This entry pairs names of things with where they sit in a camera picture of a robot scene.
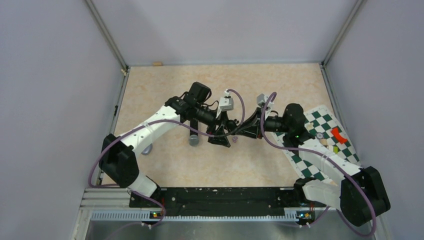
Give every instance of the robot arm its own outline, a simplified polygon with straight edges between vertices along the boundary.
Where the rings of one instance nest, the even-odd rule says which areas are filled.
[[[262,138],[260,116],[261,107],[267,100],[266,95],[258,96],[259,107],[245,122],[237,125],[236,119],[228,119],[227,111],[233,109],[233,101],[228,92],[224,92],[224,97],[219,101],[217,110],[210,110],[204,106],[204,102],[211,94],[212,92],[207,86],[198,82],[193,83],[183,98],[177,96],[170,98],[159,111],[136,127],[139,129],[144,126],[144,128],[134,131],[112,146],[100,160],[99,167],[121,188],[128,188],[154,199],[160,194],[160,187],[140,172],[136,157],[161,135],[178,126],[178,123],[196,120],[206,124],[208,126],[207,133],[215,136],[209,137],[208,142],[226,147],[230,147],[227,135]],[[330,157],[363,189],[377,216],[390,209],[390,202],[379,172],[372,167],[364,169],[345,161],[324,147],[306,130],[306,117],[299,104],[287,105],[282,116],[269,116],[270,112],[271,105],[265,113],[264,130],[266,132],[285,133],[283,137],[285,147],[314,150]],[[116,139],[117,137],[113,134],[108,135],[104,139],[103,149]],[[344,216],[356,226],[361,226],[371,220],[371,211],[365,200],[335,166],[324,157],[311,152],[292,152],[319,168],[336,184],[327,184],[310,177],[298,179],[294,184],[294,191],[300,203],[316,201],[334,207],[341,210]]]

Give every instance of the white wall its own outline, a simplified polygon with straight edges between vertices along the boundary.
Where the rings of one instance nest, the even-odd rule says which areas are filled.
[[[69,239],[120,66],[84,1],[0,3],[0,239]]]
[[[355,0],[94,0],[128,65],[320,62]]]
[[[424,239],[424,1],[372,0],[329,65],[363,164],[383,178],[394,239]]]

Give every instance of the marble-patterned tabletop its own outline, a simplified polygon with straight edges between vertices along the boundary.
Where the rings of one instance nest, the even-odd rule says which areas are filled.
[[[170,97],[188,91],[193,82],[211,88],[209,104],[225,89],[237,90],[245,102],[246,119],[257,107],[256,97],[261,93],[277,92],[273,108],[281,114],[289,103],[299,103],[305,111],[318,105],[331,109],[317,63],[132,67],[115,135],[148,119]],[[240,120],[240,101],[232,96],[234,110],[228,116]],[[203,124],[199,128],[206,130]],[[188,136],[184,127],[165,133],[153,143],[149,155],[138,157],[140,171],[161,187],[284,187],[299,178],[281,150],[264,140],[239,136],[234,143],[230,136],[231,147],[227,148],[199,136],[199,145],[193,147]],[[113,181],[105,175],[102,184],[110,183]]]

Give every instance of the checkerboard mat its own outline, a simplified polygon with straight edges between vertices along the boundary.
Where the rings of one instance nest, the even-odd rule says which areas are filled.
[[[325,105],[315,107],[305,112],[304,114],[306,117],[306,129],[308,129],[309,125],[313,126],[312,129],[308,129],[308,131],[312,135],[315,136],[317,133],[322,133],[324,135],[324,138],[327,140],[329,146],[338,147],[337,155],[339,157],[355,165],[360,165],[356,151],[351,144],[351,140],[347,136],[340,122]],[[338,128],[340,135],[347,139],[347,142],[345,144],[341,144],[333,136],[333,134],[331,133],[331,130],[333,128]],[[275,141],[279,146],[283,146],[284,133],[272,133],[272,136],[274,137]],[[321,180],[325,183],[331,182],[331,179],[329,179],[329,177],[323,172],[321,172],[316,166],[310,164],[308,161],[302,160],[300,157],[296,156],[291,151],[282,151],[289,159],[291,165],[293,166],[294,170],[300,178],[315,177],[316,179]]]

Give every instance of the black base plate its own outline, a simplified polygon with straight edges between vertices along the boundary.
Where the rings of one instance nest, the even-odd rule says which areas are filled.
[[[165,206],[167,216],[283,216],[284,208],[302,207],[292,188],[280,187],[168,187],[155,200]],[[132,193],[129,207],[158,206]]]

